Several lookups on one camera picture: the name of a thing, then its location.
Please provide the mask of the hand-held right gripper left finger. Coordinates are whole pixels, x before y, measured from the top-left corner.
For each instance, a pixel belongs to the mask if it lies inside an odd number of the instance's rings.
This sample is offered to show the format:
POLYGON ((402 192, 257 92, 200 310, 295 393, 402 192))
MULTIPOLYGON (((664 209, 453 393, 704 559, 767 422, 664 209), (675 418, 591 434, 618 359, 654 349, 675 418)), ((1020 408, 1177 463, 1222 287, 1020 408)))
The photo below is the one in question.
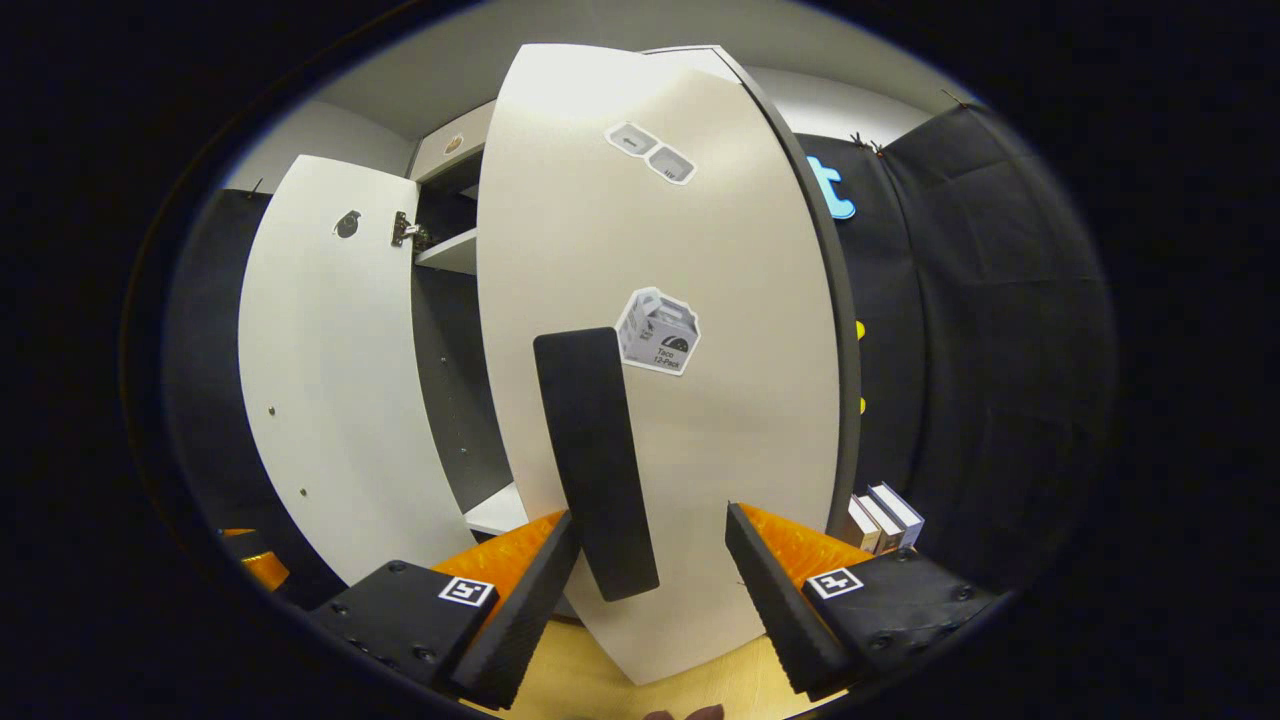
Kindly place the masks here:
POLYGON ((558 511, 433 568, 390 560, 308 620, 425 689, 511 708, 580 551, 558 511))

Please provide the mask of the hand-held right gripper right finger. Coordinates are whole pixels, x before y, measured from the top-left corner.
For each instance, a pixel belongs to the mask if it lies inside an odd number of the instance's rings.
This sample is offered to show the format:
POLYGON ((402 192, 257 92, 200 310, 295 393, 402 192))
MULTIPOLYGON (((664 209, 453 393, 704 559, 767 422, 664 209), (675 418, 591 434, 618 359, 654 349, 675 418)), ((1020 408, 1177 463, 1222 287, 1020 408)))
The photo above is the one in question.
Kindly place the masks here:
POLYGON ((900 682, 1006 605, 916 550, 873 555, 748 503, 727 506, 724 543, 790 685, 812 701, 900 682))

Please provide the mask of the white door with box sticker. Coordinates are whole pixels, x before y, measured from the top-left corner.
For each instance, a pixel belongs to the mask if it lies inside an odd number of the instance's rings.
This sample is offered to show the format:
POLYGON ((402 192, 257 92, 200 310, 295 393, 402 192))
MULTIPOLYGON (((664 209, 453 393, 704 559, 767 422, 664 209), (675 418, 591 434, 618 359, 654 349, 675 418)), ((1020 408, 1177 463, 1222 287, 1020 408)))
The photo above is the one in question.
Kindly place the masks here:
POLYGON ((564 506, 534 340, 613 325, 648 287, 695 311, 682 375, 623 370, 660 584, 609 602, 580 560, 566 594, 639 685, 758 638, 724 507, 824 529, 841 392, 812 208, 755 99, 657 55, 522 46, 486 132, 476 254, 495 418, 531 518, 564 506))

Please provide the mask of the white door with checkered sticker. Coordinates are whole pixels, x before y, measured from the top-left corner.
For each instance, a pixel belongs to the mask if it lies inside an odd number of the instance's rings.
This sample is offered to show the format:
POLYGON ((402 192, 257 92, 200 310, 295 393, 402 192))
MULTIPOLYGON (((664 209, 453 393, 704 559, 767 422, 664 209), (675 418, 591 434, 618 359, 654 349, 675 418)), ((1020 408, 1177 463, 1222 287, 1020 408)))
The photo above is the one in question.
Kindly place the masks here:
POLYGON ((419 187, 301 155, 268 204, 239 296, 239 382, 253 442, 291 520, 353 584, 430 568, 475 538, 422 398, 411 243, 419 187))

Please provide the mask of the white grey cabinet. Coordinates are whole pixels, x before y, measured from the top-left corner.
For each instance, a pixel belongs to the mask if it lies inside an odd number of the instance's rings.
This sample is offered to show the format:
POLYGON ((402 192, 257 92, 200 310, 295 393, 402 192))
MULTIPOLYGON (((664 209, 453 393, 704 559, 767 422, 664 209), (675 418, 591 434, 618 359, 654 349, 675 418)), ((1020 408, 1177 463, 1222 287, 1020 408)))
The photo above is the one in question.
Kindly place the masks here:
MULTIPOLYGON (((431 246, 475 228, 483 151, 421 184, 417 217, 431 246)), ((411 300, 420 380, 428 415, 443 421, 436 438, 445 474, 466 512, 512 483, 492 401, 483 351, 475 275, 416 266, 411 300)))

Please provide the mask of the white cabinet shelf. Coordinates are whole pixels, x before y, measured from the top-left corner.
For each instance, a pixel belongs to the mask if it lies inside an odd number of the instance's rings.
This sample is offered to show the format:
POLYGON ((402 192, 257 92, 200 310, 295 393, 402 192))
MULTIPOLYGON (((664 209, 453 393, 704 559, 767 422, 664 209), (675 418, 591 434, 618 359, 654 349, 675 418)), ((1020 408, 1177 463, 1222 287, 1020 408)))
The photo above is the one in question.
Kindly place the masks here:
POLYGON ((413 264, 440 272, 476 275, 476 250, 477 228, 471 228, 419 252, 413 259, 413 264))
POLYGON ((484 536, 502 536, 529 523, 529 515, 512 482, 463 514, 470 530, 484 536))

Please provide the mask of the white cabinet drawer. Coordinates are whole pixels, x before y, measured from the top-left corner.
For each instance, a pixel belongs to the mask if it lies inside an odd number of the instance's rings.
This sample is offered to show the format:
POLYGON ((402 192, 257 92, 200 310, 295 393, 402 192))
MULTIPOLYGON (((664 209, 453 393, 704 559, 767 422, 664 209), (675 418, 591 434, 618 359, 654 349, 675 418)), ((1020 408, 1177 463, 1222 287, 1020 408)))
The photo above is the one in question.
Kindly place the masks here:
POLYGON ((497 101, 485 102, 447 122, 419 141, 407 178, 425 184, 483 151, 497 101))

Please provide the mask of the black backdrop cloth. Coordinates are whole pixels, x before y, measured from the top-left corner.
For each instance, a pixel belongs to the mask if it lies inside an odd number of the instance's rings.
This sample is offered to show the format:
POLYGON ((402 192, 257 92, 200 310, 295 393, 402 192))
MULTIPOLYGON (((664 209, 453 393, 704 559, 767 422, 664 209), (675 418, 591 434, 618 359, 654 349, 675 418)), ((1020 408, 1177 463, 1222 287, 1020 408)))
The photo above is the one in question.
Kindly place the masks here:
POLYGON ((1029 585, 1094 484, 1117 361, 1105 274, 1080 213, 1000 114, 954 108, 883 147, 800 135, 858 320, 855 487, 893 488, 916 547, 993 593, 1029 585))

